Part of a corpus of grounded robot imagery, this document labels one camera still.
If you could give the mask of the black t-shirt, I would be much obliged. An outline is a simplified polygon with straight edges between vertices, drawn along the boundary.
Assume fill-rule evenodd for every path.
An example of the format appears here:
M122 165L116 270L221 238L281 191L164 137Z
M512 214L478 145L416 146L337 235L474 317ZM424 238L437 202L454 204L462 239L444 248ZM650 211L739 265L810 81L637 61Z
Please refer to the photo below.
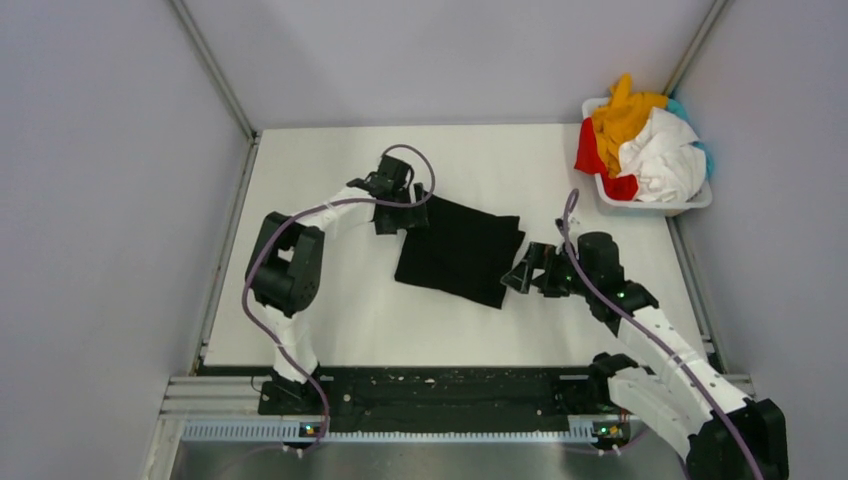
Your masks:
M500 310L501 278L513 268L525 232L517 215L494 215L433 196L429 226L409 230L394 280Z

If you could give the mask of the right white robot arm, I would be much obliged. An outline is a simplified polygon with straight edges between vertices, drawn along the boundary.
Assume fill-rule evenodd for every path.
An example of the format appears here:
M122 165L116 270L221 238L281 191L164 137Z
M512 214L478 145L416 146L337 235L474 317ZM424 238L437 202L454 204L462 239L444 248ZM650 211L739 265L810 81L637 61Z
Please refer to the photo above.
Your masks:
M631 350L599 354L586 397L600 412L635 414L677 453L691 479L786 479L786 419L720 374L671 324L659 301L629 280L605 232L559 247L532 242L501 279L526 294L579 296L591 315Z

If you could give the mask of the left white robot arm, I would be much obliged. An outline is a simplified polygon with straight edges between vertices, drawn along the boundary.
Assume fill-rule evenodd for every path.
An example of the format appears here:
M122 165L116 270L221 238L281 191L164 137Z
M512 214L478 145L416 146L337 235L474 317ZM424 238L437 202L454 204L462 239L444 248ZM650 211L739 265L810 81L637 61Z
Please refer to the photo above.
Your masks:
M319 361L305 313L321 284L328 241L371 223L377 234L395 234L424 224L431 193L409 173L370 173L348 182L328 200L293 215L269 213L248 261L242 308L275 349L270 381L263 386L271 406L297 413L328 414L329 400L317 373Z

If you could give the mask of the red t-shirt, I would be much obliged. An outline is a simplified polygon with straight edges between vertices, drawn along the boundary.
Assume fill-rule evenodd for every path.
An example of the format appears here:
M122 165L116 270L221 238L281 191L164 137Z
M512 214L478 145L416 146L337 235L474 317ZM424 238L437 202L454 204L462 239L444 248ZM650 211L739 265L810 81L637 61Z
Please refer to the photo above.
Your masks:
M590 118L582 121L574 168L588 175L599 175L604 193L611 200L633 201L638 193L634 175L611 178L599 156L596 135Z

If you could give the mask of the white t-shirt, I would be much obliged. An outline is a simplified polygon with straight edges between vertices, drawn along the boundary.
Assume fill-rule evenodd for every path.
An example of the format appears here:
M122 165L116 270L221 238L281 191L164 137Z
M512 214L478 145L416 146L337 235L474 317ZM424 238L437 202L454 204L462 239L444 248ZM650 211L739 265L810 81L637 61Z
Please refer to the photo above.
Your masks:
M686 121L654 108L641 132L619 149L620 174L638 181L635 200L685 203L699 193L707 181L707 155L698 141Z

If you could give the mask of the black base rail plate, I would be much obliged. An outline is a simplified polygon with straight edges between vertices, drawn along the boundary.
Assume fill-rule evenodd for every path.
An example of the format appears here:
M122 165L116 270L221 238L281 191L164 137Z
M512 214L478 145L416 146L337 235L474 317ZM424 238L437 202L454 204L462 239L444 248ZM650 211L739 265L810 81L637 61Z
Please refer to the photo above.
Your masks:
M629 434L633 414L601 398L586 367L325 366L318 384L273 378L258 412L329 416L332 433L563 432L580 419Z

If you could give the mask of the left aluminium frame post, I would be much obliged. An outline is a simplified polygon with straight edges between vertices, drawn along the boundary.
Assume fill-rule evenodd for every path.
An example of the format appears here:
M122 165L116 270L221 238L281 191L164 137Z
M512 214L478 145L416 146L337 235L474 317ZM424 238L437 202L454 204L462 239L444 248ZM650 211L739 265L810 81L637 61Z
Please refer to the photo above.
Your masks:
M215 90L227 113L235 122L239 131L251 144L256 142L258 132L248 119L230 82L215 58L200 26L196 22L189 6L183 0L167 0L169 8L180 28L186 35L195 56L201 64L207 79Z

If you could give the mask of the aluminium frame post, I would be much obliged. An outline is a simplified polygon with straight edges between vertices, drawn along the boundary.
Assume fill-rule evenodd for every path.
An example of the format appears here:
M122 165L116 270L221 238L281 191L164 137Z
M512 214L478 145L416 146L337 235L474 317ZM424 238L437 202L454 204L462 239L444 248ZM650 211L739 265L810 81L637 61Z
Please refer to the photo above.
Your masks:
M167 0L169 8L180 28L186 35L195 56L201 64L207 79L215 90L227 113L235 122L239 131L251 144L256 142L258 132L248 119L230 82L215 58L200 26L196 22L189 6L183 0Z
M732 4L730 0L714 0L703 20L696 29L691 41L683 51L678 63L673 69L663 88L663 94L673 96L687 72L695 62L696 56L709 39L725 10Z

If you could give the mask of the right aluminium frame post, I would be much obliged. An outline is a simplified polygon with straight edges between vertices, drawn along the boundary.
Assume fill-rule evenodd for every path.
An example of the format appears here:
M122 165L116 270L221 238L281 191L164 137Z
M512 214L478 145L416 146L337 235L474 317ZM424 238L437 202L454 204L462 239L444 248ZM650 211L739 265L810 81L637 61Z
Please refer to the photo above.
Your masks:
M678 63L673 69L663 88L663 94L673 96L687 72L695 62L696 56L709 39L725 10L732 4L730 0L714 0L703 20L696 29L691 41L683 51Z

